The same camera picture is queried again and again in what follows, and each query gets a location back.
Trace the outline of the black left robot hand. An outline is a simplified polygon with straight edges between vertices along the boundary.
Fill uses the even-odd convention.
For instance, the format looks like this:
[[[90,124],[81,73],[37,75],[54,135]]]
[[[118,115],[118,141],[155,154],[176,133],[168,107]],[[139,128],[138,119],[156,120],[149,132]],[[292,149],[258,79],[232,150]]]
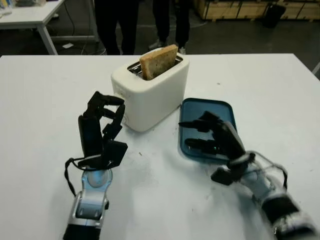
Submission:
[[[86,111],[78,117],[82,151],[85,160],[80,165],[90,168],[111,169],[120,165],[128,145],[115,141],[123,128],[125,101],[119,97],[96,91],[87,103]]]

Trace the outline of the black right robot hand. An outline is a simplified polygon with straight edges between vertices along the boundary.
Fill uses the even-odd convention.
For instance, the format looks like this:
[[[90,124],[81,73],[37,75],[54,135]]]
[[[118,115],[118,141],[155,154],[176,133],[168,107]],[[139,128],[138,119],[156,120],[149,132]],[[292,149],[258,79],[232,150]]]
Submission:
[[[189,150],[200,154],[202,157],[210,155],[212,158],[217,158],[218,155],[223,155],[230,161],[238,159],[246,153],[234,126],[210,111],[205,111],[195,120],[181,121],[178,124],[185,129],[194,129],[199,133],[211,134],[211,139],[193,136],[187,137],[183,141]]]

